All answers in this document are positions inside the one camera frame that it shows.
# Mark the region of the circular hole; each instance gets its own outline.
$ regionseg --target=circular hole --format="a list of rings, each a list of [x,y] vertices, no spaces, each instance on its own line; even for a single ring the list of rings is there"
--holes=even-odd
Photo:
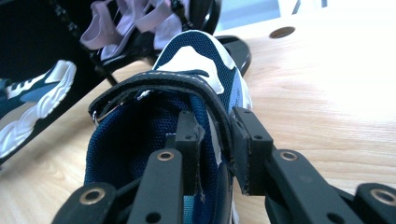
[[[327,217],[329,218],[329,220],[330,220],[332,223],[336,223],[336,224],[343,224],[343,223],[345,223],[344,219],[343,219],[342,217],[338,216],[337,214],[329,213],[329,214],[327,214]]]
[[[99,197],[100,193],[99,191],[93,191],[89,192],[87,195],[85,195],[86,200],[95,200]]]
[[[152,212],[146,216],[147,223],[158,223],[161,220],[161,215],[156,212]]]
[[[296,28],[294,28],[292,26],[282,27],[282,28],[279,28],[279,29],[273,31],[270,34],[270,37],[273,39],[279,39],[279,38],[291,35],[295,30],[296,30]]]
[[[87,205],[98,203],[105,197],[105,194],[106,193],[104,189],[99,189],[99,188],[89,189],[81,195],[79,201],[82,204],[87,204]]]
[[[172,152],[162,152],[160,154],[157,155],[157,159],[160,161],[170,161],[175,157],[175,155]]]
[[[374,198],[379,200],[381,203],[385,203],[390,206],[396,206],[396,195],[384,189],[372,189],[371,194]]]
[[[297,160],[296,154],[294,154],[292,152],[281,152],[280,153],[280,157],[283,160],[286,160],[286,161],[295,161],[295,160]]]

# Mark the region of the wooden table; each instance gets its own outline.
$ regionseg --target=wooden table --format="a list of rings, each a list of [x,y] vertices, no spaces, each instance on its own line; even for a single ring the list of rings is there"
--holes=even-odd
[[[294,33],[270,38],[276,29]],[[396,188],[396,15],[326,8],[217,35],[250,46],[245,79],[253,111],[277,148],[303,153],[326,180],[349,193],[363,182]],[[144,63],[117,72],[123,80]],[[0,171],[0,223],[49,223],[82,185],[94,130],[89,103],[105,81],[7,161]],[[268,223],[263,197],[234,187],[241,223]]]

